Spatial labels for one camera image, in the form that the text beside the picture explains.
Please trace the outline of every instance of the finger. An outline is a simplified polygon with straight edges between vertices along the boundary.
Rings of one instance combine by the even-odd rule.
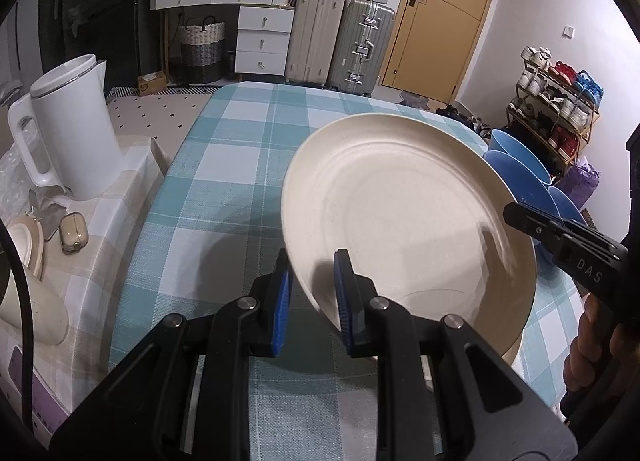
[[[571,358],[569,355],[564,359],[564,366],[562,367],[562,380],[566,385],[567,391],[577,393],[580,390],[580,383],[578,383],[574,374],[571,372]]]
[[[578,351],[590,362],[597,361],[602,354],[602,347],[598,344],[593,324],[586,313],[582,313],[580,320],[578,320]]]
[[[593,383],[595,378],[595,372],[593,370],[593,365],[587,358],[582,356],[580,351],[578,350],[578,339],[575,338],[573,342],[571,342],[570,347],[570,363],[571,363],[571,372],[574,374],[575,381],[581,387],[588,387]]]
[[[620,394],[623,394],[629,388],[631,382],[634,381],[638,372],[638,365],[640,365],[640,362],[635,354],[632,354],[627,358],[626,362],[620,364],[620,368],[607,391],[607,396],[620,396]]]
[[[625,332],[622,324],[618,324],[611,335],[609,349],[611,356],[616,360],[620,360],[621,362],[633,360],[634,354],[638,349],[638,339],[635,336],[629,335],[628,332]]]
[[[584,301],[584,314],[591,322],[591,325],[596,323],[598,319],[598,310],[600,309],[600,302],[595,295],[590,293],[587,295],[587,299]]]

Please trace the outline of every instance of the white dresser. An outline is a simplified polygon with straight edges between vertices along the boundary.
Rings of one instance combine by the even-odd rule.
[[[294,9],[241,6],[236,73],[284,75]]]
[[[196,4],[240,4],[236,73],[284,75],[294,9],[289,0],[150,0],[151,10],[160,10],[162,68],[169,76],[168,8]]]

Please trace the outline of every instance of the suitcase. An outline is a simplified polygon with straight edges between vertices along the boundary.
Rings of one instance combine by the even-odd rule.
[[[384,4],[346,0],[327,85],[370,96],[378,81],[396,13]]]
[[[289,39],[285,78],[324,85],[344,0],[297,0]]]

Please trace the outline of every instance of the blue gripper pad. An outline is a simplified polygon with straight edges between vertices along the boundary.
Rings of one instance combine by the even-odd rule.
[[[351,327],[351,310],[349,308],[349,302],[347,298],[345,277],[348,274],[346,269],[351,269],[348,265],[342,264],[344,258],[341,257],[340,250],[334,253],[334,285],[335,285],[335,298],[338,301],[338,315],[340,316],[340,332],[342,333],[342,342],[347,349],[347,354],[351,355],[353,352],[353,329]]]
[[[273,311],[273,337],[271,353],[274,357],[280,354],[287,336],[287,315],[289,314],[289,268],[285,267],[280,279],[278,298]]]

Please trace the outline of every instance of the plaid tablecloth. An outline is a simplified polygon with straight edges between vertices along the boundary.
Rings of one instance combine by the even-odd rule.
[[[191,128],[149,211],[122,292],[110,366],[165,314],[215,312],[270,273],[283,246],[282,180],[296,149],[330,121],[367,112],[418,118],[480,155],[486,149],[456,121],[389,102],[288,85],[223,87]],[[562,360],[580,312],[571,279],[541,267],[514,368],[549,404],[562,393]],[[375,390],[372,362],[348,358],[296,287],[281,356],[252,365],[252,459],[373,459]]]
[[[145,136],[119,136],[124,170],[107,192],[89,201],[58,199],[87,222],[89,242],[65,255],[56,234],[45,243],[42,282],[64,301],[66,338],[56,346],[36,342],[34,367],[67,412],[102,380],[120,291],[151,202],[162,183],[165,158]],[[20,332],[0,321],[0,369],[6,376]]]

